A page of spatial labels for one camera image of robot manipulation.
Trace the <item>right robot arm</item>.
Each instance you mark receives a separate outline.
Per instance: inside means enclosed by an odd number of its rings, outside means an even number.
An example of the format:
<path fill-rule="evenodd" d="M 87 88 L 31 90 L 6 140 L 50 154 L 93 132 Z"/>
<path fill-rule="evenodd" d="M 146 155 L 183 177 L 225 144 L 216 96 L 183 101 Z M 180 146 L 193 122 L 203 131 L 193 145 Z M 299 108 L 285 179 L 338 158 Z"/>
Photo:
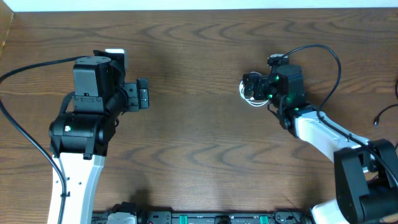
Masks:
<path fill-rule="evenodd" d="M 370 141 L 330 120 L 307 102 L 299 66 L 275 66 L 268 76 L 245 73 L 245 100 L 273 105 L 283 129 L 333 162 L 336 197 L 318 204 L 302 223 L 379 223 L 397 214 L 397 153 L 386 139 Z"/>

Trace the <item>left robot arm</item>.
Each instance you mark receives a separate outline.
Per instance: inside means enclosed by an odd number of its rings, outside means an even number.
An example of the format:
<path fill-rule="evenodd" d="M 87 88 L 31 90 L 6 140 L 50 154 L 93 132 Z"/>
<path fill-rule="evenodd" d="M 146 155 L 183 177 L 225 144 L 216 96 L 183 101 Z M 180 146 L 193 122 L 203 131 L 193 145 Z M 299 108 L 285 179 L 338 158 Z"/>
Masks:
<path fill-rule="evenodd" d="M 73 67 L 75 91 L 49 128 L 53 170 L 48 223 L 90 223 L 118 116 L 149 107 L 147 79 L 126 82 L 127 52 L 95 50 Z"/>

